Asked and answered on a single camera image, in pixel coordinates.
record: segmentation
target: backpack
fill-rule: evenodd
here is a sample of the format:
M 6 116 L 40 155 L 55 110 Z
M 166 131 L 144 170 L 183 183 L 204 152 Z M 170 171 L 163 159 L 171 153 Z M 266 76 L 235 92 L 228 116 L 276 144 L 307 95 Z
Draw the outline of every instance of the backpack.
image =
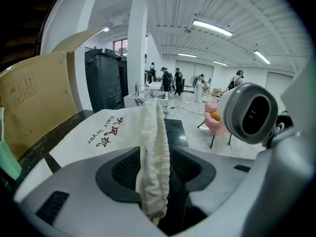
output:
M 169 73 L 169 74 L 170 74 L 170 81 L 173 81 L 172 73 Z
M 150 74 L 151 74 L 152 77 L 156 76 L 155 66 L 150 67 Z
M 239 81 L 240 78 L 238 78 L 236 81 L 234 81 L 234 78 L 231 80 L 231 82 L 229 83 L 228 87 L 227 87 L 227 91 L 233 89 L 236 87 L 237 82 Z
M 198 77 L 195 77 L 192 83 L 193 87 L 195 87 L 197 83 L 198 83 Z

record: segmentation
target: person in black clothing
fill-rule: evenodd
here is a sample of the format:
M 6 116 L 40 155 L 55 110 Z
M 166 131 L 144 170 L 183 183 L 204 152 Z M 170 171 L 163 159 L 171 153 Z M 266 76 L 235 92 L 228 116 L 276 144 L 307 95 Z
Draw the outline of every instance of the person in black clothing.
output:
M 154 81 L 157 81 L 157 77 L 156 77 L 156 69 L 155 69 L 155 64 L 152 62 L 152 65 L 149 67 L 150 68 L 150 79 L 149 79 L 149 83 L 152 82 L 152 77 L 154 78 Z
M 182 73 L 180 72 L 179 68 L 176 68 L 176 74 L 174 75 L 174 81 L 176 83 L 176 92 L 175 95 L 179 94 L 181 96 L 181 88 L 182 88 Z
M 163 90 L 168 92 L 169 86 L 171 84 L 170 73 L 168 72 L 168 70 L 165 67 L 162 67 L 161 71 L 163 72 L 163 75 L 162 75 Z

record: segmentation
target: white pillar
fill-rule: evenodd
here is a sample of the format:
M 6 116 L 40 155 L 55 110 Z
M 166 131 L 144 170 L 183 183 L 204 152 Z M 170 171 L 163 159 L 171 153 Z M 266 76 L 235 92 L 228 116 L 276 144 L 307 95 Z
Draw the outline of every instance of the white pillar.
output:
M 44 27 L 41 54 L 50 53 L 63 39 L 87 29 L 95 0 L 58 0 Z M 92 110 L 85 77 L 84 46 L 75 51 L 76 78 L 70 81 L 77 110 Z
M 127 81 L 128 93 L 135 84 L 144 84 L 145 37 L 148 8 L 146 0 L 133 0 L 128 26 Z

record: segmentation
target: pink chair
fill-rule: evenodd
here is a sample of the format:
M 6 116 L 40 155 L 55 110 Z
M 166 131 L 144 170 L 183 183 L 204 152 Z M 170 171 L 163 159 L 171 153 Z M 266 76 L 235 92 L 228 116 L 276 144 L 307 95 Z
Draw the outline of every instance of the pink chair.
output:
M 212 148 L 212 146 L 213 146 L 215 135 L 223 135 L 225 133 L 229 133 L 229 131 L 226 129 L 222 120 L 217 121 L 211 117 L 211 113 L 213 113 L 216 110 L 217 110 L 217 104 L 206 104 L 205 105 L 205 112 L 204 112 L 205 119 L 204 119 L 203 123 L 198 126 L 198 128 L 199 128 L 201 125 L 203 125 L 205 123 L 206 126 L 208 127 L 208 129 L 213 134 L 212 143 L 211 143 L 211 146 L 209 148 Z M 232 138 L 232 135 L 230 135 L 230 137 L 229 137 L 228 145 L 231 144 L 231 138 Z

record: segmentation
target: white paper bag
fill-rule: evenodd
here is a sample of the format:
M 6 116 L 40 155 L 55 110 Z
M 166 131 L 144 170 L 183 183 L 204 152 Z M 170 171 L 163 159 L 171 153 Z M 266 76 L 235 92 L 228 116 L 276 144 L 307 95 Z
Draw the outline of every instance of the white paper bag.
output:
M 64 167 L 111 151 L 140 147 L 141 169 L 136 191 L 142 209 L 153 220 L 165 216 L 169 193 L 169 147 L 162 106 L 157 98 L 141 107 L 101 110 L 75 127 L 50 152 Z

